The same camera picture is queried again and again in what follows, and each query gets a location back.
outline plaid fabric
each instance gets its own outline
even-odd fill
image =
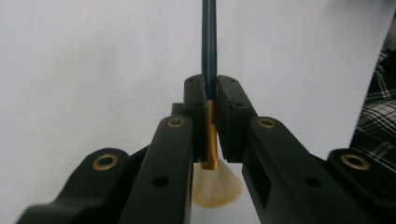
[[[381,66],[381,54],[350,148],[396,173],[396,79]]]

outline plaid shirt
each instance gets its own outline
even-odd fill
[[[396,74],[384,69],[382,59],[389,63],[386,56],[383,51],[350,148],[396,172]]]

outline white background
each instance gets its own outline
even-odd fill
[[[349,145],[395,4],[219,0],[219,74],[325,159]],[[201,72],[201,9],[198,0],[0,1],[1,223],[52,201],[95,150],[149,144],[184,79]],[[258,222],[246,189],[191,214],[191,223]]]

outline beige bristles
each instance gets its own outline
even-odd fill
[[[205,208],[215,208],[235,201],[242,193],[241,180],[222,160],[216,170],[194,165],[192,201]]]

